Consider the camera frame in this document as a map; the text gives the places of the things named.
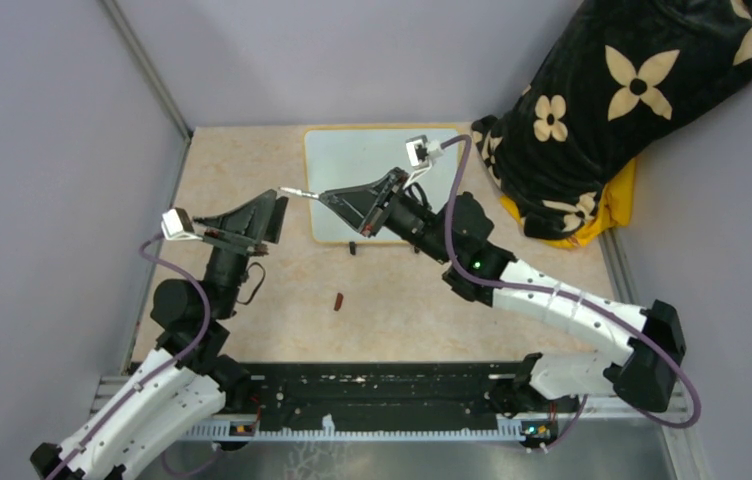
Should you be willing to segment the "aluminium frame post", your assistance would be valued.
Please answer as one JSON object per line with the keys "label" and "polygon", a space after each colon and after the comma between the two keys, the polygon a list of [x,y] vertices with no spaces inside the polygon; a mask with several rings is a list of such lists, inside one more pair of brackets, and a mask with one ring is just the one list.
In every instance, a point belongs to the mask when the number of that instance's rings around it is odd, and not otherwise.
{"label": "aluminium frame post", "polygon": [[123,47],[162,112],[177,130],[183,141],[190,142],[193,138],[193,130],[185,120],[174,97],[136,34],[120,3],[116,0],[97,0],[96,3],[114,28]]}

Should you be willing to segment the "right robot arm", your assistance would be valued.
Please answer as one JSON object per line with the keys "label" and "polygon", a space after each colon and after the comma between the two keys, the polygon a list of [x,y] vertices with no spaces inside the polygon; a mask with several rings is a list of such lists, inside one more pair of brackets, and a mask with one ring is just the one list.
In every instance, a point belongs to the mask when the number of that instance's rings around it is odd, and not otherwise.
{"label": "right robot arm", "polygon": [[494,229],[470,192],[433,212],[405,188],[394,168],[364,185],[324,191],[320,204],[352,230],[383,229],[449,268],[442,276],[461,298],[531,316],[590,344],[591,355],[526,357],[515,398],[528,412],[571,395],[614,394],[643,412],[664,413],[681,379],[686,346],[677,309],[656,300],[639,306],[609,300],[559,281],[489,241]]}

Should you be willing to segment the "aluminium frame rail right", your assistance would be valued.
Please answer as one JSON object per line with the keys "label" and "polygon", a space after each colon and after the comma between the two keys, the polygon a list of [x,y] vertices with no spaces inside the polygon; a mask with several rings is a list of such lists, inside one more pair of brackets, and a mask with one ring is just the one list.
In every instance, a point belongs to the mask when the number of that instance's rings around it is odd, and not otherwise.
{"label": "aluminium frame rail right", "polygon": [[[599,245],[615,298],[625,303],[644,304],[617,232],[614,229],[603,232]],[[696,427],[682,430],[662,426],[661,431],[677,479],[714,479]]]}

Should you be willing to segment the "yellow cloth under blanket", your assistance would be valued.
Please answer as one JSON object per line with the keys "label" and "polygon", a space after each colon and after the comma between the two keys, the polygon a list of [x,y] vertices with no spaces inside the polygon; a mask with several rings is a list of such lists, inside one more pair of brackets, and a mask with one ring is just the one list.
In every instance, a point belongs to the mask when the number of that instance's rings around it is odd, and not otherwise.
{"label": "yellow cloth under blanket", "polygon": [[544,201],[546,207],[560,213],[566,231],[562,239],[535,237],[535,240],[558,249],[578,249],[591,243],[603,232],[615,227],[626,227],[631,219],[635,196],[635,179],[638,158],[631,159],[595,197],[592,192],[580,196],[575,205],[557,201]]}

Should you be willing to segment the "white marker pen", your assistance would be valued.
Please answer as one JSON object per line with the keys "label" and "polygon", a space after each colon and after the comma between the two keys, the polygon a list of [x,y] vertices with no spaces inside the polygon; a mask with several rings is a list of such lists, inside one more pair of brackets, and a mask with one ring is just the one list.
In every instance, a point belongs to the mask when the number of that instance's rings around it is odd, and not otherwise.
{"label": "white marker pen", "polygon": [[311,192],[311,191],[306,191],[306,190],[302,190],[302,189],[298,189],[298,188],[280,187],[279,190],[281,192],[289,194],[289,195],[293,195],[293,196],[297,196],[297,197],[301,197],[301,198],[307,198],[307,199],[310,199],[310,200],[317,200],[320,197],[320,195],[318,193]]}

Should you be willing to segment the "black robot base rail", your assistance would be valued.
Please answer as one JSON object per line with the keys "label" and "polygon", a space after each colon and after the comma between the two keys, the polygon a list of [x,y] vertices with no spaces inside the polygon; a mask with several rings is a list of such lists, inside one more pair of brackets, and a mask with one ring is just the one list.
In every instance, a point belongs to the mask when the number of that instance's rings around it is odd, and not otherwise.
{"label": "black robot base rail", "polygon": [[435,434],[493,431],[524,414],[574,413],[570,394],[549,400],[529,385],[536,355],[517,362],[247,363],[222,412],[256,433]]}

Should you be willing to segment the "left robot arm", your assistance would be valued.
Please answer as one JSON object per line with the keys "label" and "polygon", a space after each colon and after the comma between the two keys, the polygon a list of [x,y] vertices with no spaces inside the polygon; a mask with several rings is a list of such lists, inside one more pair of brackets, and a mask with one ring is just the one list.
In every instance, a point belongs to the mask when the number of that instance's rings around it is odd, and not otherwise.
{"label": "left robot arm", "polygon": [[[288,206],[267,190],[222,214],[192,217],[172,208],[141,256],[177,273],[153,295],[152,319],[162,328],[133,375],[75,433],[43,443],[30,456],[41,479],[135,479],[197,423],[244,411],[252,399],[248,370],[221,349],[242,284],[255,257],[278,243]],[[202,242],[211,254],[197,279],[147,249],[159,241]]]}

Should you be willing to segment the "yellow framed whiteboard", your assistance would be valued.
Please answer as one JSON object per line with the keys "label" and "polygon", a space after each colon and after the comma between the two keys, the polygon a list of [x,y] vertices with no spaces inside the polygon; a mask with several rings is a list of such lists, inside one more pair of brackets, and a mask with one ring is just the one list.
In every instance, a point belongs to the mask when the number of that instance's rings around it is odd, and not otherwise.
{"label": "yellow framed whiteboard", "polygon": [[[405,143],[425,135],[429,140],[446,141],[460,134],[451,124],[407,124],[328,126],[312,128],[304,134],[306,191],[325,190],[367,184],[381,179],[394,167],[411,170]],[[325,206],[309,203],[311,230],[315,241],[346,244],[350,241],[376,244],[399,243],[401,239],[387,231],[364,238],[347,226]]]}

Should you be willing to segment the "red marker cap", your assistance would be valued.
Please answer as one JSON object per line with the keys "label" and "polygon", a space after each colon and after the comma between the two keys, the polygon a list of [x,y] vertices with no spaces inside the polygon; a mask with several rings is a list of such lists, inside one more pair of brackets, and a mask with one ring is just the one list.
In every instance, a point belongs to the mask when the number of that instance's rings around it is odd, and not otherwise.
{"label": "red marker cap", "polygon": [[342,308],[343,301],[344,301],[344,295],[342,293],[338,292],[336,294],[336,298],[335,298],[333,310],[334,311],[339,311]]}

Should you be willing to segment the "black floral blanket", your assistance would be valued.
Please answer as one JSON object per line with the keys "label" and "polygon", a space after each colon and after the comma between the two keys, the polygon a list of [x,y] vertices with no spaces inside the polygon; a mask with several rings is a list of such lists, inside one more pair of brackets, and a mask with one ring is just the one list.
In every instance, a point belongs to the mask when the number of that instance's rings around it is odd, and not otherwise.
{"label": "black floral blanket", "polygon": [[752,1],[585,1],[514,106],[472,126],[524,235],[563,240],[654,141],[752,81]]}

